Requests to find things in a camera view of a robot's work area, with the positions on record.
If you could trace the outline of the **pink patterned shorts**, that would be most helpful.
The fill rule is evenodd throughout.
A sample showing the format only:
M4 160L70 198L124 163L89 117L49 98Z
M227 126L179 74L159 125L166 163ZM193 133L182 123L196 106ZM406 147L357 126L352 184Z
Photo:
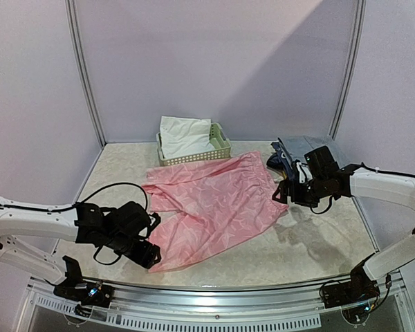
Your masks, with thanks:
M153 212L166 212L152 232L159 273L192 266L253 239L288 211L273 200L276 184L259 151L147 170Z

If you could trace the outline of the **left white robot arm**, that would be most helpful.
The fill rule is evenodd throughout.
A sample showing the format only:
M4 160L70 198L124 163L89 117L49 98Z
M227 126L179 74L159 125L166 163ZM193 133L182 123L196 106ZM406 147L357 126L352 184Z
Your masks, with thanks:
M121 207L100 207L88 199L70 205L37 205L0 196L0 262L60 285L74 300L82 300L89 285L78 261L44 252L18 240L19 235L91 244L97 251L108 248L118 258L150 269L161 261L160 248L148 241L159 224L156 213L134 201Z

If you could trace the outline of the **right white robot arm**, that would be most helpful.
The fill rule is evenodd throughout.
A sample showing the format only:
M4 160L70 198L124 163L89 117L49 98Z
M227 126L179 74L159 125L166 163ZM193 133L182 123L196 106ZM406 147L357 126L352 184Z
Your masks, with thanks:
M379 249L351 271L351 281L343 291L349 301L359 301L376 280L415 260L415 173L387 171L364 163L340 166L327 146L301 159L293 158L281 142L273 143L273 148L267 166L285 176L273 194L274 201L301 205L313 214L319 214L317 208L323 199L333 203L350 198L363 208ZM391 208L391 212L374 212L374 208ZM387 239L379 232L392 212L410 217L414 225Z

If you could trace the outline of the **navy folded garment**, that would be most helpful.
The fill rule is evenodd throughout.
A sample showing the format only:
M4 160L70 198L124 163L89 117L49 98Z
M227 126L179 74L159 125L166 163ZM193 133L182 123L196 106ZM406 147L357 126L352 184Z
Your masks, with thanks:
M293 159L284 143L278 138L277 141L271 142L271 146L275 152L266 161L266 166L276 171L286 172L287 178L290 180L295 179L296 173L293 169Z

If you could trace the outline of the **grey blue folded garment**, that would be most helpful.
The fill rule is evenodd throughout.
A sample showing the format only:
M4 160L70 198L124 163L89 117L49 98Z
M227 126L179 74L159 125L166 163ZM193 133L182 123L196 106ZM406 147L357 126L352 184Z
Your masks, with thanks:
M330 150L334 148L332 139L325 137L312 136L291 136L282 138L282 142L293 160L306 162L305 154L317 149L321 146L327 146Z

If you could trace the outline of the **green plastic basket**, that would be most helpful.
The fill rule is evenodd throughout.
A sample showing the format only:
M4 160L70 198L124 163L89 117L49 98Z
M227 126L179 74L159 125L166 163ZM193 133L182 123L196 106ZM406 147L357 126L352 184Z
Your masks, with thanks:
M166 159L162 151L162 140L160 133L156 134L157 153L160 166L172 166L181 163L190 163L202 160L218 160L231 157L232 145L224 134L222 126L218 122L213 122L210 128L210 144L214 147L213 151L207 151L178 158Z

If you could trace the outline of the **white cloth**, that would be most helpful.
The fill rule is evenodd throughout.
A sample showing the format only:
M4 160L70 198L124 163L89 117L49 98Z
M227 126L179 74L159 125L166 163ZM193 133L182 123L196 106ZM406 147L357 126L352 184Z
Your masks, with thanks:
M215 150L210 143L211 119L162 116L161 149L166 159Z

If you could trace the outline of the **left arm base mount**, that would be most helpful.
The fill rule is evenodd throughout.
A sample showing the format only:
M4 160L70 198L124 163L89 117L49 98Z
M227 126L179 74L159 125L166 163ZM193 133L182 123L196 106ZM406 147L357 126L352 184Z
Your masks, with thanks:
M63 256L62 259L66 264L66 279L55 285L53 294L77 302L74 313L81 317L90 317L94 306L109 308L115 292L114 287L101 280L86 282L77 260L68 256Z

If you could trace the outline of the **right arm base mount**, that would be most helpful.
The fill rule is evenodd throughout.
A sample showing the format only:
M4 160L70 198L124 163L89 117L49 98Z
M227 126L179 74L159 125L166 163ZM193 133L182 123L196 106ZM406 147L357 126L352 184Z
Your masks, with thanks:
M387 292L381 298L378 282L361 282L351 276L348 282L329 280L319 288L319 296L325 308L341 307L344 320L353 326L364 325L369 316L388 298L392 285L391 275L385 276Z

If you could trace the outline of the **right aluminium frame post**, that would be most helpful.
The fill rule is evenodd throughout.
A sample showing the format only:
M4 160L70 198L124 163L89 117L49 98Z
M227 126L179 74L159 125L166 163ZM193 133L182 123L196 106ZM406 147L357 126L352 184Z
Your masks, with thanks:
M329 128L329 135L332 140L335 140L338 134L338 129L342 121L345 104L349 97L349 90L353 79L353 74L356 68L356 60L358 51L360 48L360 40L362 35L365 10L367 2L365 0L356 1L356 10L353 17L353 26L351 31L351 37L349 40L349 50L347 55L347 61L344 69L344 77L340 93L338 96L337 108L335 110L334 117L331 121Z

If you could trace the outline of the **aluminium frame post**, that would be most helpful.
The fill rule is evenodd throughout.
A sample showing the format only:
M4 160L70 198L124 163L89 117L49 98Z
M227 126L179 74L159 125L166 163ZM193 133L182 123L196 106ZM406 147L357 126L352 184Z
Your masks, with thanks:
M335 110L334 117L331 121L329 128L329 135L332 140L335 140L338 134L338 129L342 121L345 104L349 97L349 90L353 79L353 74L356 68L356 60L358 51L360 48L360 40L362 35L365 10L367 2L365 0L356 1L356 10L353 17L353 26L351 31L351 37L349 40L349 50L347 55L347 61L344 69L344 77L340 93L338 96L337 108Z
M68 18L68 25L71 34L71 41L73 45L73 52L75 55L75 61L77 64L77 71L79 79L82 85L84 99L88 108L91 124L93 125L94 132L98 143L101 148L104 148L107 144L105 138L104 129L98 113L97 104L93 95L91 82L89 79L88 68L86 65L86 59L84 55L84 49L82 45L82 38L80 34L79 20L77 15L77 5L74 0L65 0L66 16Z

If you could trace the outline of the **front aluminium rail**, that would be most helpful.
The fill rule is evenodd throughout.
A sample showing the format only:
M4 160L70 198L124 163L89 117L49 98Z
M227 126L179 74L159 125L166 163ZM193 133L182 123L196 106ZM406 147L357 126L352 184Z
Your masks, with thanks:
M415 331L415 314L400 273L379 283L380 307L347 321L356 305L327 308L321 286L347 276L256 288L182 288L113 282L108 308L75 314L46 282L28 282L17 331Z

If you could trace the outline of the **left aluminium frame post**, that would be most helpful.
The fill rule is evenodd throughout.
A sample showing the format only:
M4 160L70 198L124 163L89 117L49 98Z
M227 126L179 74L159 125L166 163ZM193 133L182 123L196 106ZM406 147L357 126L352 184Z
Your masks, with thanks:
M77 71L79 79L82 85L84 99L88 108L91 124L93 125L94 132L98 143L101 148L104 148L107 144L105 138L104 129L98 113L97 104L93 95L91 82L89 79L88 68L86 65L86 59L84 55L84 49L82 45L82 38L80 34L79 20L77 15L77 5L74 0L65 0L66 16L68 18L68 25L71 34L71 41L73 45L73 52L75 55L75 61L77 64Z

